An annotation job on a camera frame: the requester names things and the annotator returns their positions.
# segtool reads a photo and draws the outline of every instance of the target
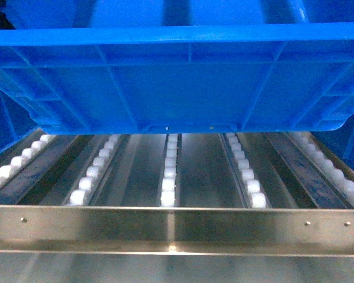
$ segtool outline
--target stainless steel surface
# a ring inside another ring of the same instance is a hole
[[[182,207],[242,207],[217,134],[183,134]]]
[[[306,207],[264,135],[238,136],[272,207]],[[216,134],[182,139],[183,205],[210,208],[142,208],[156,201],[164,141],[131,135],[103,180],[96,205],[138,208],[0,206],[0,283],[354,282],[354,210],[220,209],[241,202]],[[43,203],[61,204],[94,148],[61,172]]]
[[[0,206],[0,251],[354,256],[354,210]]]

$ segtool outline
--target blue plastic crate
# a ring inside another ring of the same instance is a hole
[[[3,11],[22,30],[0,31],[0,89],[49,133],[324,131],[354,113],[354,0]]]
[[[16,143],[35,126],[28,112],[0,91],[0,152]]]

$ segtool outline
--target metal channel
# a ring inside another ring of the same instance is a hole
[[[91,136],[60,136],[0,190],[0,204],[38,202],[73,162]]]
[[[0,206],[0,252],[354,256],[354,210]]]
[[[307,193],[317,208],[350,208],[347,201],[333,190],[331,184],[312,165],[310,160],[283,133],[266,133],[278,157],[285,163],[292,176]]]
[[[165,134],[133,135],[139,143],[127,144],[136,152],[123,195],[122,206],[156,206]],[[122,166],[126,157],[118,162]]]
[[[237,136],[260,183],[263,184],[270,206],[272,208],[298,208],[296,201],[270,160],[275,151],[265,136],[261,133],[237,133]]]
[[[77,188],[80,179],[85,176],[87,168],[107,141],[107,137],[107,135],[94,136],[89,141],[79,156],[76,157],[70,167],[43,198],[40,205],[63,205],[67,203],[70,193]]]
[[[183,134],[181,207],[242,207],[218,134]]]

